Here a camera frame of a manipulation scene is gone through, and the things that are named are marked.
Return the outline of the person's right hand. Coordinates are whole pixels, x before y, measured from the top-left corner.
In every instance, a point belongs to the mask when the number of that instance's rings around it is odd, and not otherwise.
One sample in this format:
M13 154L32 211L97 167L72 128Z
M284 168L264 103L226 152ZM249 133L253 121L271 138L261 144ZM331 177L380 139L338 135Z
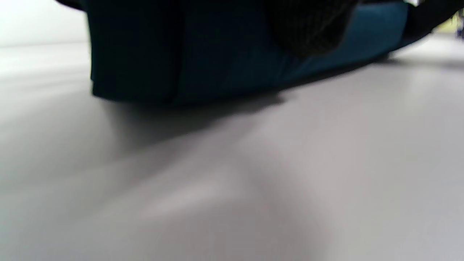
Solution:
M431 33L463 9L463 0L425 0L418 6L409 5L403 38L416 40Z

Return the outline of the person's left hand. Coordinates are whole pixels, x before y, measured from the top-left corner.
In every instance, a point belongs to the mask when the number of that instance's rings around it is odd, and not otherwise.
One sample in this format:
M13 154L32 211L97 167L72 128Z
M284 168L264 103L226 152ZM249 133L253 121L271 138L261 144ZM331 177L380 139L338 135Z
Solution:
M180 55L198 35L211 42L263 24L280 49L300 57L340 46L359 0L60 0L86 14L93 56Z

